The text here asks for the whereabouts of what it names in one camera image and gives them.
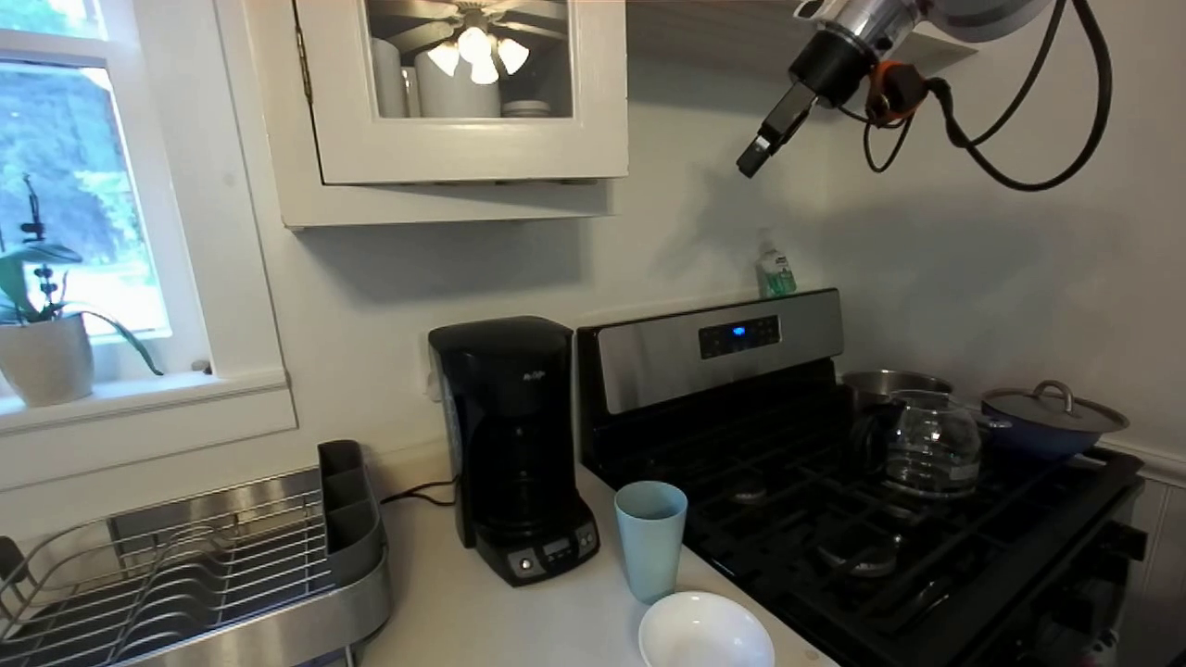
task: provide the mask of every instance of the window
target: window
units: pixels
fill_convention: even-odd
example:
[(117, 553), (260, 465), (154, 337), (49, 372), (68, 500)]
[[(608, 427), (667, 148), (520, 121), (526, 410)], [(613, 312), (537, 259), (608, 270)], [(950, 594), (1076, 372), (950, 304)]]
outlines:
[(123, 318), (168, 367), (147, 379), (91, 325), (96, 399), (0, 395), (0, 490), (289, 430), (212, 0), (0, 0), (0, 113), (3, 242), (31, 176), (49, 232), (84, 254), (63, 265), (68, 301)]

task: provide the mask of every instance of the white countertop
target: white countertop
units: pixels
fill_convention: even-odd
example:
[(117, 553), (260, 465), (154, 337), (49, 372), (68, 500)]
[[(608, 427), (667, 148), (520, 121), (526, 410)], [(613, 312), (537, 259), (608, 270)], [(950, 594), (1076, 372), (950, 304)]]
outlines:
[[(364, 667), (636, 667), (632, 631), (646, 605), (630, 595), (617, 567), (613, 494), (580, 465), (577, 490), (595, 515), (600, 553), (522, 589), (504, 587), (461, 543), (451, 506), (415, 498), (388, 503), (394, 619), (364, 645)], [(689, 549), (679, 589), (746, 605), (767, 626), (778, 667), (834, 663)]]

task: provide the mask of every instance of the dish rack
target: dish rack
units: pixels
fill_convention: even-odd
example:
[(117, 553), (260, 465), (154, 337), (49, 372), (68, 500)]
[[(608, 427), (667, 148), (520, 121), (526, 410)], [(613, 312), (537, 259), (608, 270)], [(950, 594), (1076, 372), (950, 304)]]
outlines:
[(289, 477), (0, 538), (0, 667), (356, 659), (388, 619), (378, 503), (356, 442)]

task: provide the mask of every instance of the black coffee maker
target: black coffee maker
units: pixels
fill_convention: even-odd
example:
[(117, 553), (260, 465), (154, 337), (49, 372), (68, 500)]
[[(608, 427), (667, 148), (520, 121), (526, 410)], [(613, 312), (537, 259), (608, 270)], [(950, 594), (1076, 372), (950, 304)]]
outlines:
[(430, 332), (441, 367), (456, 531), (510, 587), (542, 580), (595, 553), (574, 486), (569, 330), (493, 318)]

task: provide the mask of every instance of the oven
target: oven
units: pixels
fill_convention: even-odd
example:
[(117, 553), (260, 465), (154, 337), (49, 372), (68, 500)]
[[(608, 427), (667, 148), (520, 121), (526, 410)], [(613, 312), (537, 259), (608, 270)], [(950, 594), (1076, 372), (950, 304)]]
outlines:
[(978, 490), (851, 464), (834, 289), (577, 330), (577, 453), (689, 494), (687, 543), (837, 663), (1084, 663), (1114, 645), (1138, 461), (982, 447)]

